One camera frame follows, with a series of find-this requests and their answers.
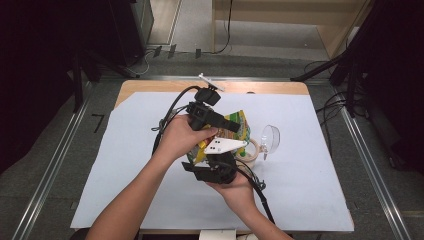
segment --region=table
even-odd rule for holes
[[[370,0],[234,0],[231,20],[317,25],[328,56],[334,58],[370,6]],[[229,8],[230,0],[212,0],[212,52],[215,20],[228,20]]]
[[[224,114],[244,104],[251,137],[260,134],[261,130],[257,129],[270,123],[282,132],[280,147],[274,155],[269,155],[266,163],[258,161],[254,168],[267,183],[264,194],[277,225],[290,233],[352,232],[353,222],[306,85],[295,82],[217,83],[231,94],[221,94],[215,111]],[[138,173],[148,160],[156,134],[151,133],[150,127],[163,117],[178,94],[176,92],[190,85],[206,86],[199,81],[181,80],[131,80],[123,84],[72,228],[90,227],[101,210]],[[193,93],[180,101],[184,103],[190,99]],[[263,101],[278,103],[283,111],[274,116],[266,115],[269,107]],[[256,114],[252,114],[252,104],[259,106],[254,108]],[[261,116],[267,116],[266,120],[255,120]],[[257,203],[263,211],[260,201]],[[229,211],[221,196],[203,182],[196,181],[179,163],[169,169],[141,227],[144,234],[199,233],[206,228],[248,230]]]

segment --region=black cable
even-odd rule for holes
[[[249,171],[249,173],[250,173],[250,175],[252,176],[252,178],[253,178],[253,180],[255,181],[255,183],[256,183],[256,185],[258,185],[258,187],[261,189],[261,190],[264,190],[265,189],[265,187],[266,187],[266,184],[265,184],[265,182],[264,181],[260,181],[259,180],[259,178],[258,178],[258,176],[252,171],[252,169],[249,167],[249,166],[247,166],[247,164],[246,163],[244,163],[243,161],[240,161],[240,160],[238,160],[238,159],[236,159],[236,161],[237,162],[239,162],[239,163],[241,163],[241,164],[243,164],[243,166]]]
[[[335,101],[335,102],[333,102],[333,103],[330,103],[330,104],[329,104],[329,105],[327,105],[326,107],[318,108],[318,109],[316,109],[316,110],[315,110],[315,113],[319,113],[319,112],[321,112],[322,110],[324,110],[324,108],[333,107],[333,106],[338,105],[338,104],[340,104],[340,103],[342,103],[342,102],[346,102],[346,100],[338,100],[338,101]]]
[[[255,192],[258,194],[259,198],[261,199],[262,206],[264,207],[264,210],[266,212],[266,215],[268,216],[268,219],[272,223],[275,224],[274,218],[272,217],[271,210],[269,209],[268,202],[267,202],[265,195],[262,193],[262,190],[255,183],[255,181],[249,175],[247,175],[247,173],[245,173],[243,170],[239,169],[238,167],[234,167],[234,166],[227,164],[227,163],[217,162],[217,161],[209,161],[209,162],[213,163],[213,164],[221,165],[221,166],[224,166],[224,167],[229,167],[229,168],[236,170],[237,172],[241,173],[241,175],[243,175],[249,181],[250,185],[252,185],[253,189],[255,189]]]
[[[159,127],[157,128],[157,130],[159,130],[158,134],[156,135],[156,139],[155,139],[155,143],[153,144],[153,151],[152,151],[152,155],[153,153],[155,153],[156,149],[159,146],[160,140],[162,139],[162,134],[165,131],[166,127],[168,126],[169,122],[168,118],[169,115],[171,114],[172,110],[174,109],[175,105],[178,103],[178,101],[181,99],[181,97],[188,91],[190,91],[191,89],[197,89],[200,90],[199,86],[190,86],[186,89],[184,89],[179,95],[178,97],[174,100],[174,102],[172,103],[172,105],[169,107],[168,112],[166,113],[165,117],[163,119],[161,119],[159,121]]]
[[[231,12],[232,12],[232,9],[233,9],[233,0],[230,1],[230,12],[228,13],[227,43],[225,44],[224,48],[222,48],[218,52],[213,52],[212,54],[222,53],[227,48],[228,43],[230,42],[230,38],[231,38],[230,25],[231,25]]]
[[[332,150],[332,146],[331,146],[331,136],[330,136],[330,131],[328,130],[328,125],[327,125],[327,121],[326,120],[326,114],[325,114],[325,109],[328,107],[329,102],[335,98],[336,96],[340,95],[340,94],[344,94],[346,92],[338,92],[336,94],[334,94],[333,96],[331,96],[324,104],[324,108],[323,108],[323,118],[324,118],[324,129],[325,129],[325,133],[327,135],[327,145],[328,145],[328,151],[330,152],[330,157],[333,157],[333,150]]]
[[[327,61],[313,61],[313,62],[310,62],[310,63],[306,64],[306,65],[305,65],[305,67],[303,67],[303,73],[304,73],[304,74],[306,74],[306,69],[307,69],[310,65],[315,64],[315,63],[325,63],[325,62],[327,62]],[[327,69],[327,71],[328,71],[328,73],[331,75],[330,68],[328,68],[328,69]]]
[[[224,21],[224,29],[225,29],[225,32],[227,33],[227,36],[228,36],[230,34],[230,32],[228,32],[228,27],[225,25],[225,21]],[[230,45],[230,50],[227,52],[227,54],[230,53],[233,50],[233,46],[231,44],[229,44],[229,45]]]
[[[312,69],[311,71],[309,71],[309,72],[307,72],[307,73],[305,73],[301,76],[290,78],[290,81],[304,82],[304,81],[308,80],[309,78],[312,78],[313,76],[321,73],[322,71],[338,64],[343,59],[343,56],[344,56],[344,53],[338,55],[337,57],[329,60],[328,62],[325,62],[324,64]]]
[[[182,110],[186,109],[187,107],[188,107],[188,105],[185,105],[185,106],[182,106],[182,107],[175,109],[176,110],[175,114],[171,117],[171,119],[169,119],[169,121],[167,121],[167,124],[166,124],[166,126],[164,126],[164,129],[166,129],[168,127],[168,124],[170,122],[172,122],[172,120],[175,118],[175,116],[177,116]]]
[[[327,116],[326,116],[326,118],[324,119],[324,121],[322,122],[322,123],[320,123],[320,126],[322,126],[322,125],[324,125],[325,124],[325,122],[328,122],[329,120],[331,120],[331,119],[333,119],[333,118],[335,118],[338,114],[339,114],[339,112],[343,109],[343,107],[345,107],[346,105],[345,104],[338,104],[338,105],[335,105],[335,106],[333,106],[333,107],[338,107],[338,108],[334,108],[333,110],[331,110],[331,112],[329,112],[328,114],[327,114]],[[329,117],[330,116],[330,114],[331,113],[333,113],[334,111],[336,111],[337,110],[337,112],[333,115],[333,116],[331,116],[331,117]]]

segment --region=wire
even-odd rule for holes
[[[324,110],[324,108],[328,108],[328,107],[332,107],[332,106],[334,106],[334,105],[337,105],[337,104],[340,104],[340,103],[342,103],[342,102],[346,102],[346,100],[338,100],[338,101],[335,101],[335,102],[333,102],[333,103],[330,103],[330,104],[328,104],[327,106],[325,106],[325,107],[322,107],[322,108],[318,108],[318,109],[316,109],[315,110],[315,113],[319,113],[319,112],[321,112],[322,110]]]
[[[228,43],[230,42],[230,38],[231,38],[230,26],[231,26],[231,12],[232,12],[232,9],[233,9],[233,0],[230,1],[230,12],[228,13],[227,43],[225,43],[224,48],[222,48],[218,52],[213,52],[212,54],[222,53],[227,48]]]
[[[232,8],[233,8],[233,0],[230,1],[230,11],[228,13],[228,27],[227,28],[225,28],[225,21],[224,21],[224,29],[225,29],[225,32],[227,33],[227,42],[226,42],[225,46],[221,50],[219,50],[217,52],[203,52],[204,54],[219,54],[219,53],[222,53],[228,47],[228,44],[230,43],[230,38],[231,38],[230,26],[231,26]],[[192,52],[177,52],[177,51],[175,51],[174,53],[192,53]]]
[[[320,123],[320,125],[322,126],[322,125],[325,124],[325,122],[328,122],[329,120],[335,118],[339,114],[339,112],[343,109],[343,107],[345,107],[345,106],[346,106],[345,104],[339,104],[339,105],[337,105],[338,108],[334,108],[333,110],[331,110],[331,112],[329,112],[327,114],[326,118],[324,119],[324,121],[322,123]],[[333,113],[333,112],[335,112],[335,111],[336,111],[336,113],[333,116],[329,117],[330,114]]]
[[[258,187],[259,187],[261,190],[264,190],[264,189],[265,189],[265,187],[266,187],[265,181],[262,181],[262,182],[261,182],[261,181],[259,180],[258,176],[257,176],[257,175],[256,175],[256,174],[252,171],[252,169],[251,169],[249,166],[247,166],[247,164],[246,164],[246,163],[244,163],[243,161],[240,161],[240,160],[238,160],[238,159],[236,159],[236,161],[244,165],[244,167],[247,169],[247,171],[249,172],[249,174],[252,176],[252,178],[253,178],[253,180],[254,180],[255,184],[256,184],[256,185],[258,185]]]
[[[308,64],[306,64],[305,65],[305,67],[303,68],[303,73],[304,74],[306,74],[306,69],[309,67],[309,66],[311,66],[312,64],[315,64],[315,63],[325,63],[325,62],[328,62],[328,61],[313,61],[313,62],[310,62],[310,63],[308,63]],[[332,73],[330,72],[330,68],[327,68],[327,71],[328,71],[328,73],[331,75]]]
[[[304,74],[298,77],[294,77],[294,78],[290,78],[291,81],[295,81],[295,82],[304,82],[308,79],[313,79],[313,77],[321,72],[323,72],[324,70],[327,69],[328,73],[330,73],[330,75],[333,75],[333,73],[330,71],[330,68],[332,68],[334,65],[338,64],[339,60],[343,58],[343,55],[345,54],[346,50],[349,47],[349,37],[346,38],[346,42],[345,42],[345,50],[340,53],[337,57],[330,59],[329,61],[315,61],[315,62],[310,62],[308,63],[304,68]],[[310,66],[313,63],[317,63],[317,62],[323,62],[324,64],[312,69],[310,72],[306,72],[306,68],[308,66]]]
[[[323,111],[323,118],[324,118],[324,130],[325,130],[325,133],[326,133],[326,135],[327,135],[327,145],[328,145],[328,151],[330,152],[330,156],[331,157],[333,157],[333,150],[332,150],[332,146],[331,146],[331,136],[330,136],[330,131],[328,130],[328,125],[327,125],[327,121],[326,121],[326,117],[327,117],[327,115],[325,114],[325,109],[327,108],[327,107],[329,107],[330,106],[330,101],[333,99],[333,98],[335,98],[336,96],[338,96],[338,95],[340,95],[340,94],[344,94],[344,93],[346,93],[346,92],[338,92],[338,93],[336,93],[336,94],[334,94],[333,96],[331,96],[326,102],[325,102],[325,104],[324,104],[324,107],[323,107],[323,109],[322,109],[322,111]]]
[[[147,56],[149,56],[150,54],[152,54],[153,53],[153,51],[151,51],[151,52],[148,52],[148,53],[146,53],[145,55],[144,55],[144,61],[146,62],[146,64],[147,64],[147,68],[146,68],[146,70],[144,70],[143,72],[136,72],[136,71],[133,71],[133,70],[131,70],[129,67],[127,67],[127,68],[125,68],[126,70],[128,70],[128,71],[130,71],[130,72],[132,72],[132,73],[134,73],[135,75],[136,75],[136,77],[138,77],[137,75],[143,75],[143,74],[145,74],[145,73],[147,73],[147,71],[149,71],[149,68],[150,68],[150,66],[149,66],[149,62],[147,61]]]
[[[185,105],[185,106],[176,108],[175,109],[175,113],[173,113],[171,119],[169,119],[169,121],[167,121],[167,124],[165,126],[165,129],[166,129],[166,127],[168,127],[168,124],[175,118],[175,116],[177,116],[182,110],[186,109],[187,107],[188,107],[188,105]]]
[[[169,116],[171,115],[172,110],[174,109],[175,105],[178,103],[178,101],[181,99],[181,97],[188,91],[190,91],[191,89],[197,89],[200,90],[199,86],[190,86],[186,89],[184,89],[178,96],[177,98],[174,100],[174,102],[171,104],[171,106],[168,109],[168,112],[166,113],[165,117],[163,119],[161,119],[159,121],[159,127],[157,128],[157,130],[159,130],[158,134],[156,135],[156,139],[155,139],[155,143],[153,144],[153,151],[152,151],[152,155],[153,153],[155,153],[156,149],[159,146],[160,140],[162,139],[162,134],[165,131],[166,127],[168,127],[169,122],[171,122],[172,119],[168,120]]]
[[[213,163],[213,164],[221,165],[221,166],[224,166],[224,167],[229,167],[229,168],[231,168],[233,170],[236,170],[237,172],[241,173],[241,175],[243,175],[245,178],[247,178],[247,180],[249,181],[250,185],[252,185],[253,189],[258,194],[259,198],[261,199],[262,206],[264,207],[264,210],[266,212],[266,215],[268,216],[268,219],[272,223],[275,224],[274,218],[272,217],[271,210],[269,209],[268,202],[267,202],[267,199],[266,199],[265,195],[262,193],[262,190],[255,183],[255,181],[249,175],[247,175],[247,173],[245,173],[240,168],[231,166],[230,164],[227,164],[227,163],[217,162],[217,161],[209,161],[209,162],[210,163]]]

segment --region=person's right hand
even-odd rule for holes
[[[228,207],[237,215],[257,209],[253,197],[253,188],[249,181],[237,172],[229,184],[207,183],[222,195]]]
[[[165,129],[162,140],[154,153],[160,155],[161,161],[172,164],[174,160],[184,156],[199,142],[214,136],[217,128],[208,128],[193,131],[189,125],[191,119],[188,115],[177,115]]]

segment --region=white sheet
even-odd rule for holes
[[[84,187],[71,228],[90,227],[105,206],[148,161],[158,125],[178,93],[139,92],[116,108]],[[279,128],[281,142],[255,172],[277,226],[288,231],[353,231],[353,222],[312,102],[307,95],[221,94],[214,110],[222,115],[243,109],[251,137],[260,141],[268,124]],[[177,106],[193,101],[186,94]],[[177,160],[141,225],[144,229],[238,229],[247,227],[222,197]],[[257,199],[257,205],[263,210]]]

